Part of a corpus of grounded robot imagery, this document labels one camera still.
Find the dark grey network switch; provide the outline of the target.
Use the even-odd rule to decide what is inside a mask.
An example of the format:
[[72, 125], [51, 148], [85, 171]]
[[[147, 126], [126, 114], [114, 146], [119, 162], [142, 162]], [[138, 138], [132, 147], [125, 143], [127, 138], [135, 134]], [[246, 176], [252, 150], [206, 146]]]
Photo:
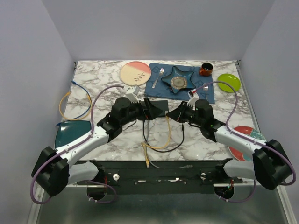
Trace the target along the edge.
[[159, 118], [166, 116], [169, 111], [168, 100], [154, 100], [151, 103], [161, 110], [161, 113], [158, 115]]

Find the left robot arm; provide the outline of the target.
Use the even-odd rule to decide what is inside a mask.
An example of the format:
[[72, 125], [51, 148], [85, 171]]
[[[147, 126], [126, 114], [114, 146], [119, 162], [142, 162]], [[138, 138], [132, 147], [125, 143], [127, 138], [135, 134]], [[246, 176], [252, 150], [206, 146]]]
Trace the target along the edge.
[[38, 183], [49, 196], [59, 194], [68, 184], [71, 167], [92, 150], [105, 145], [122, 133], [123, 126], [134, 120], [153, 120], [162, 109], [148, 98], [131, 102], [126, 97], [116, 99], [111, 111], [91, 130], [62, 147], [44, 148], [32, 171], [32, 183]]

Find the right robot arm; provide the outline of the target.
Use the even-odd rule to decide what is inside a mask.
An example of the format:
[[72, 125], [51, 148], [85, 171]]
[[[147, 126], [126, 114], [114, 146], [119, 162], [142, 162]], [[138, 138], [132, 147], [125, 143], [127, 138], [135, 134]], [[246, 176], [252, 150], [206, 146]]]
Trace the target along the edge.
[[[167, 116], [179, 123], [195, 125], [205, 138], [252, 157], [251, 161], [225, 159], [216, 166], [217, 181], [225, 183], [231, 177], [244, 177], [258, 181], [268, 190], [274, 190], [278, 185], [295, 183], [296, 172], [278, 141], [256, 140], [231, 129], [227, 123], [214, 118], [213, 108], [207, 100], [199, 99], [193, 106], [183, 101]], [[293, 176], [293, 179], [286, 183], [289, 176]]]

